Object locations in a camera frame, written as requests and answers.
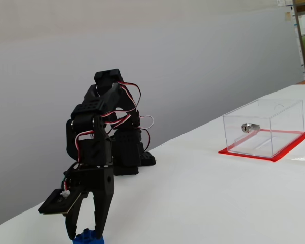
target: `red square base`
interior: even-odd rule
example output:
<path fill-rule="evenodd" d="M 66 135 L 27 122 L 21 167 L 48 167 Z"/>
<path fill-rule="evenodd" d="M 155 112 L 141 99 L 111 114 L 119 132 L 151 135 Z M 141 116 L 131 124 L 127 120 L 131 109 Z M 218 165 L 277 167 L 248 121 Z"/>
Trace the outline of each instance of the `red square base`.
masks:
<path fill-rule="evenodd" d="M 253 158 L 253 159 L 265 159 L 265 160 L 270 160 L 270 161 L 277 161 L 281 159 L 284 155 L 292 151 L 295 147 L 297 147 L 302 141 L 305 140 L 305 132 L 302 134 L 300 137 L 298 137 L 296 140 L 291 142 L 289 145 L 287 145 L 284 149 L 282 149 L 279 153 L 277 153 L 275 156 L 272 158 L 267 158 L 267 157 L 260 157 L 260 156 L 253 156 L 253 155 L 246 155 L 246 154 L 238 154 L 235 152 L 229 152 L 227 148 L 219 151 L 219 154 L 228 154 L 228 155 L 234 155 L 234 156 L 241 156 L 241 157 L 246 157 L 246 158 Z"/>

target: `blue object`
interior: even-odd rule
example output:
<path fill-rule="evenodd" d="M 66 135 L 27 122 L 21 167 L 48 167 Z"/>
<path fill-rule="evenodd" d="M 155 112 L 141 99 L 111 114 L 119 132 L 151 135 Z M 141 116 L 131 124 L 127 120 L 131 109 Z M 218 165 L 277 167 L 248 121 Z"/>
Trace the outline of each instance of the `blue object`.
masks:
<path fill-rule="evenodd" d="M 95 231 L 84 229 L 81 235 L 77 235 L 76 238 L 72 241 L 73 244 L 104 244 L 103 237 L 99 240 L 95 237 Z"/>

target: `white tabletop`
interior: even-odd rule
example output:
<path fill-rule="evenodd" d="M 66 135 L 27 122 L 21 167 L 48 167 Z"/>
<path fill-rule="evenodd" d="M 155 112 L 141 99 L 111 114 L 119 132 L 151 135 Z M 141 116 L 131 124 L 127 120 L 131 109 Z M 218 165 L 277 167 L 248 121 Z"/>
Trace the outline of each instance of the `white tabletop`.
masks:
<path fill-rule="evenodd" d="M 303 99 L 305 113 L 305 85 L 266 98 Z M 115 177 L 105 242 L 305 244 L 305 141 L 275 163 L 218 154 L 225 146 L 217 118 L 152 150 L 155 166 Z M 39 206 L 0 225 L 0 243 L 71 243 L 63 216 Z M 77 233 L 94 228 L 93 211 L 89 197 Z"/>

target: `metal object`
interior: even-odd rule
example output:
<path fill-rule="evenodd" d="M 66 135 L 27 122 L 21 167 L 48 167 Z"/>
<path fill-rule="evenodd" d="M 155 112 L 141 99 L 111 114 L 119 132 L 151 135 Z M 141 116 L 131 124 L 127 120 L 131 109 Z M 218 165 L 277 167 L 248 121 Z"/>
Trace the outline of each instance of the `metal object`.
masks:
<path fill-rule="evenodd" d="M 252 124 L 252 123 L 244 123 L 242 125 L 242 131 L 244 133 L 249 133 L 251 131 L 259 131 L 260 130 L 260 126 L 256 125 L 256 124 Z"/>

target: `red mat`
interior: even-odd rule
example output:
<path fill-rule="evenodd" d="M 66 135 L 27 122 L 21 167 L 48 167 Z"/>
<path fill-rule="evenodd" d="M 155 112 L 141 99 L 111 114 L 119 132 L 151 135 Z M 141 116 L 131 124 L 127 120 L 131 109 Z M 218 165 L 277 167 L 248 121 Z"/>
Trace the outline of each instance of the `red mat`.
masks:
<path fill-rule="evenodd" d="M 249 136 L 243 138 L 241 141 L 238 141 L 238 144 L 243 143 L 244 141 L 250 139 L 252 136 L 256 135 L 257 132 L 253 132 L 251 133 Z M 229 152 L 227 150 L 227 148 L 219 151 L 219 154 L 228 154 L 228 155 L 234 155 L 234 156 L 240 156 L 240 157 L 246 157 L 246 158 L 253 158 L 253 159 L 265 159 L 265 160 L 270 160 L 270 161 L 277 161 L 279 159 L 281 159 L 284 155 L 286 155 L 287 153 L 289 153 L 290 151 L 292 151 L 295 147 L 297 147 L 302 141 L 305 140 L 305 132 L 303 134 L 301 134 L 300 137 L 298 137 L 296 140 L 294 140 L 293 142 L 291 142 L 289 145 L 287 145 L 284 149 L 282 149 L 279 153 L 277 153 L 275 156 L 273 156 L 272 158 L 268 158 L 268 157 L 261 157 L 261 156 L 254 156 L 254 155 L 246 155 L 246 154 L 238 154 L 236 152 Z"/>

